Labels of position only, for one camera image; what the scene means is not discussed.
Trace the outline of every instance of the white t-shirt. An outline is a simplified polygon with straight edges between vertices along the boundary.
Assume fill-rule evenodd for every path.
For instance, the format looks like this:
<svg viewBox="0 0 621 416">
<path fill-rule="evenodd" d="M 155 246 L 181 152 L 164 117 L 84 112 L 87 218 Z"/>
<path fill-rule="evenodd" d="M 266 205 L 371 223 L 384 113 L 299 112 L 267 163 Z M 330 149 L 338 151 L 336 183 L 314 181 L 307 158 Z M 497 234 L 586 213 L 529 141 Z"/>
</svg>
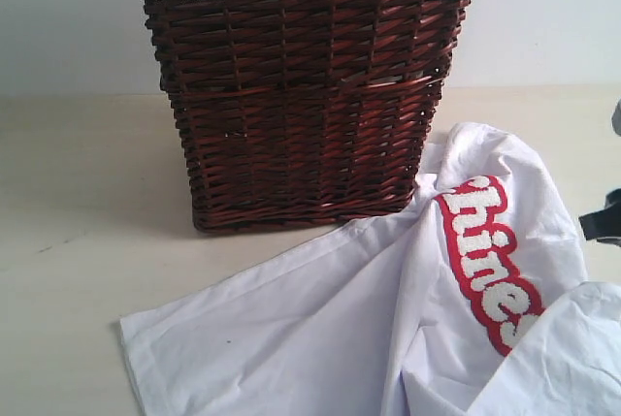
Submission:
<svg viewBox="0 0 621 416">
<path fill-rule="evenodd" d="M 398 214 L 352 221 L 123 318 L 145 414 L 571 414 L 554 409 L 571 385 L 566 375 L 540 367 L 559 359 L 565 364 L 556 370 L 581 366 L 567 354 L 597 334 L 581 336 L 588 328 L 571 324 L 597 319 L 614 328 L 615 317 L 618 328 L 621 301 L 617 287 L 586 284 L 555 316 L 544 314 L 586 272 L 572 219 L 539 157 L 512 135 L 461 124 L 446 144 L 426 145 L 416 181 Z M 611 306 L 595 308 L 601 317 L 575 312 L 584 288 L 609 290 Z M 589 375 L 574 394 L 594 392 L 585 382 L 595 382 L 618 396 L 621 372 L 610 366 L 617 381 Z M 556 392 L 548 400 L 538 394 L 547 412 L 528 404 L 541 386 Z M 604 410 L 588 414 L 613 414 Z"/>
</svg>

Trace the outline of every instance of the table surface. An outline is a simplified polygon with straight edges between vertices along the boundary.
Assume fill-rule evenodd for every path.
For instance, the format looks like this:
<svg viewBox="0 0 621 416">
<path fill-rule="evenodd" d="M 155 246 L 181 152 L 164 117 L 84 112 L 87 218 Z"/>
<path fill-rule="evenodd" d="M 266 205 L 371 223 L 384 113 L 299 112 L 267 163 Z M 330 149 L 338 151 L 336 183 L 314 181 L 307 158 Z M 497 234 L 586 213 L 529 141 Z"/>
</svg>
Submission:
<svg viewBox="0 0 621 416">
<path fill-rule="evenodd" d="M 430 140 L 459 121 L 517 134 L 577 219 L 621 186 L 620 96 L 621 85 L 447 89 Z M 196 233 L 164 96 L 0 99 L 0 414 L 139 415 L 120 316 L 329 230 Z M 619 248 L 584 249 L 592 279 L 621 283 Z"/>
</svg>

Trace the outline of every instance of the wicker basket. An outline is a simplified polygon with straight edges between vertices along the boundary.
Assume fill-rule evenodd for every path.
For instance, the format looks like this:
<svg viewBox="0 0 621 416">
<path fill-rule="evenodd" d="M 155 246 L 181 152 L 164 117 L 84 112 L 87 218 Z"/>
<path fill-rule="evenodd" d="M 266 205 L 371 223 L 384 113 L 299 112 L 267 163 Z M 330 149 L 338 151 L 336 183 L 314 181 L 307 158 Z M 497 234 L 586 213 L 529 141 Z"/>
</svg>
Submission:
<svg viewBox="0 0 621 416">
<path fill-rule="evenodd" d="M 145 0 L 201 231 L 406 206 L 469 0 Z"/>
</svg>

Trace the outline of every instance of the white wall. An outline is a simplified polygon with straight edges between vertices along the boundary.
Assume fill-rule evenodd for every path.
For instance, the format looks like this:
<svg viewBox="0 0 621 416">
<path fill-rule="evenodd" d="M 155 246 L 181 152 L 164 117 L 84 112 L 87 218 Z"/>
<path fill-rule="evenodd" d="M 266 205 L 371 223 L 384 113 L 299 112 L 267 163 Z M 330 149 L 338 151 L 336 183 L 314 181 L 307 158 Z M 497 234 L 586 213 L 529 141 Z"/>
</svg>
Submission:
<svg viewBox="0 0 621 416">
<path fill-rule="evenodd" d="M 140 0 L 0 0 L 0 94 L 153 93 Z M 454 86 L 621 81 L 621 0 L 474 0 Z"/>
</svg>

